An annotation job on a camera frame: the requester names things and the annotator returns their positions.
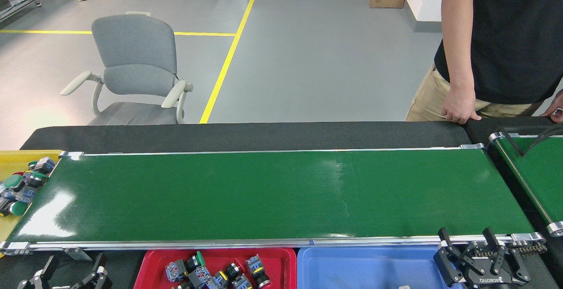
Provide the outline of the person's right hand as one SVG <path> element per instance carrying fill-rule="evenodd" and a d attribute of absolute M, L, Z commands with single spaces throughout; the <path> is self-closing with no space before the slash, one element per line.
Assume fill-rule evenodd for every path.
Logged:
<path fill-rule="evenodd" d="M 475 90 L 469 84 L 450 85 L 450 91 L 445 97 L 441 115 L 448 122 L 466 124 L 469 119 L 481 120 L 475 109 Z"/>

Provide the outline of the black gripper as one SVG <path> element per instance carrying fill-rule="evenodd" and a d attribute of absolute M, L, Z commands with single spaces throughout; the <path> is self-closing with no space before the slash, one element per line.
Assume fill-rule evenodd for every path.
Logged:
<path fill-rule="evenodd" d="M 515 247 L 501 243 L 490 227 L 483 230 L 486 259 L 472 259 L 476 243 L 471 241 L 464 251 L 452 244 L 447 230 L 438 232 L 440 248 L 434 261 L 448 286 L 466 283 L 468 289 L 515 289 L 515 283 L 528 283 L 530 275 Z"/>

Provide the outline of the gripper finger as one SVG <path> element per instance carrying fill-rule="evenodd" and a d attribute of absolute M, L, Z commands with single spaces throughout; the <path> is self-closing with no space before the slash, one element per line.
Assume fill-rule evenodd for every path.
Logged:
<path fill-rule="evenodd" d="M 113 282 L 107 276 L 106 263 L 106 255 L 100 253 L 96 257 L 92 271 L 82 280 L 82 289 L 111 289 Z"/>
<path fill-rule="evenodd" d="M 49 281 L 54 275 L 59 265 L 59 258 L 50 256 L 46 265 L 37 271 L 29 280 L 22 280 L 18 283 L 18 289 L 51 289 Z"/>

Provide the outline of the person's left hand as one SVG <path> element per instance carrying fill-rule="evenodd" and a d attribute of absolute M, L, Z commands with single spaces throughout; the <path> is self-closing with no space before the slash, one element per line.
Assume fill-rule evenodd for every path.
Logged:
<path fill-rule="evenodd" d="M 563 89 L 557 92 L 551 104 L 540 116 L 549 117 L 556 124 L 563 122 Z"/>

